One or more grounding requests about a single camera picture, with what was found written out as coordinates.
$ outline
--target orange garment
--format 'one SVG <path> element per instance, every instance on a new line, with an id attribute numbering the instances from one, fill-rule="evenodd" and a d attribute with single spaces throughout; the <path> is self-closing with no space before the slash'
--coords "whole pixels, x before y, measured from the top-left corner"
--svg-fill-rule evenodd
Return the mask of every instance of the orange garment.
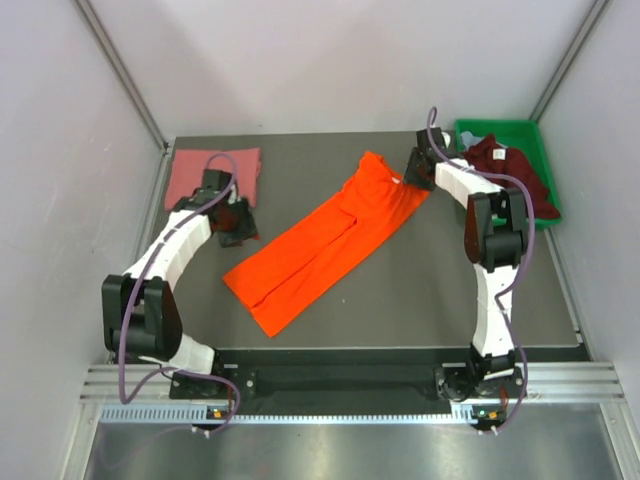
<path id="1" fill-rule="evenodd" d="M 367 152 L 340 192 L 224 282 L 273 337 L 400 228 L 427 195 Z"/>

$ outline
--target fabric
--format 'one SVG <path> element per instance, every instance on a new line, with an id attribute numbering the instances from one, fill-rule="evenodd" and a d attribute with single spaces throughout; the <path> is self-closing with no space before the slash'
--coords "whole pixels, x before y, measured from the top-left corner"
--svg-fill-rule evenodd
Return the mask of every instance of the fabric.
<path id="1" fill-rule="evenodd" d="M 340 192 L 224 282 L 273 337 L 387 240 L 427 195 L 367 152 Z"/>
<path id="2" fill-rule="evenodd" d="M 460 141 L 462 142 L 462 145 L 464 146 L 465 150 L 469 150 L 474 145 L 479 144 L 482 141 L 482 139 L 483 137 L 476 137 L 473 133 L 469 131 L 465 131 L 460 134 Z M 507 148 L 507 146 L 503 145 L 502 143 L 499 143 L 498 145 L 500 145 L 502 148 Z"/>
<path id="3" fill-rule="evenodd" d="M 212 155 L 220 150 L 178 150 L 171 167 L 171 177 L 167 194 L 164 197 L 165 210 L 171 210 L 182 197 L 189 197 L 202 182 L 207 162 Z M 249 205 L 256 206 L 258 175 L 260 174 L 260 149 L 232 150 L 226 152 L 231 155 L 237 165 L 238 192 L 246 197 Z M 218 157 L 209 166 L 210 169 L 231 172 L 231 163 L 224 157 Z"/>
<path id="4" fill-rule="evenodd" d="M 533 199 L 536 218 L 559 218 L 560 212 L 558 209 L 547 201 L 549 189 L 538 178 L 525 154 L 517 148 L 507 148 L 504 160 L 494 159 L 493 151 L 501 148 L 502 146 L 496 142 L 495 136 L 491 134 L 487 135 L 477 145 L 469 148 L 463 155 L 469 164 L 481 172 L 511 175 L 524 183 Z M 492 180 L 492 182 L 502 187 L 515 186 L 504 180 Z"/>

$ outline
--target pink folded cloth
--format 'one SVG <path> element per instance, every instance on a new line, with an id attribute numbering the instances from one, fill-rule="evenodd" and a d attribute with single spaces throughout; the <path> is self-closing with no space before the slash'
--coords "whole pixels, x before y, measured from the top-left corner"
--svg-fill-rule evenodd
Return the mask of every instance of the pink folded cloth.
<path id="1" fill-rule="evenodd" d="M 171 210 L 182 197 L 188 197 L 200 186 L 202 172 L 207 162 L 220 150 L 178 150 L 171 167 L 169 187 L 164 197 L 165 210 Z M 227 151 L 238 164 L 238 191 L 241 197 L 247 197 L 249 205 L 256 206 L 256 183 L 260 173 L 260 149 Z M 231 163 L 224 157 L 218 157 L 210 169 L 231 172 Z"/>

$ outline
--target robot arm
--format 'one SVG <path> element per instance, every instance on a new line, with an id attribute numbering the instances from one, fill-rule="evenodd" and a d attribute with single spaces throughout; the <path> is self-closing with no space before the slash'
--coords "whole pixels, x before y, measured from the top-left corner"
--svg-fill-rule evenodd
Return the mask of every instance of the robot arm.
<path id="1" fill-rule="evenodd" d="M 436 143 L 446 149 L 446 134 L 433 129 Z M 472 173 L 462 158 L 451 158 L 459 168 L 439 160 L 431 149 L 426 132 L 418 132 L 418 147 L 412 151 L 405 182 L 419 188 L 436 187 L 449 192 L 466 207 L 464 245 L 473 264 L 478 283 L 477 323 L 471 342 L 467 375 L 471 384 L 511 376 L 515 368 L 515 349 L 505 325 L 496 295 L 513 282 L 520 258 L 527 248 L 526 206 L 518 189 L 500 186 Z M 493 217 L 506 219 L 506 225 L 493 226 Z M 511 293 L 501 298 L 511 318 Z"/>
<path id="2" fill-rule="evenodd" d="M 219 203 L 193 215 L 195 210 L 210 203 L 230 180 L 228 173 L 205 170 L 201 187 L 191 197 L 180 199 L 166 226 L 140 260 L 122 275 L 109 275 L 105 279 L 102 309 L 108 350 L 118 350 L 122 318 L 133 285 L 153 256 L 131 316 L 127 351 L 141 360 L 195 373 L 211 374 L 218 370 L 216 351 L 183 333 L 173 290 L 198 248 L 214 233 L 222 247 L 239 245 L 257 235 L 247 200 L 237 196 L 235 185 Z"/>

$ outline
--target green bin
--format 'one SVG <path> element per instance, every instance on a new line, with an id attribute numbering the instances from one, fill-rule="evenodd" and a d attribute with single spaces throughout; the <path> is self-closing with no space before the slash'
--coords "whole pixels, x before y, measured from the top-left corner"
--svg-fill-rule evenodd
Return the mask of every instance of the green bin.
<path id="1" fill-rule="evenodd" d="M 560 199 L 558 191 L 551 175 L 549 159 L 542 143 L 540 129 L 535 122 L 529 120 L 481 120 L 481 119 L 459 119 L 456 120 L 456 145 L 460 152 L 464 151 L 464 145 L 460 138 L 462 132 L 471 132 L 476 137 L 486 137 L 493 133 L 498 143 L 514 147 L 526 155 L 529 163 L 538 174 L 538 177 L 549 188 L 549 198 L 561 213 Z M 536 228 L 545 229 L 551 225 L 557 225 L 562 221 L 562 217 L 551 220 L 536 218 Z M 504 225 L 505 220 L 496 218 L 494 225 Z"/>

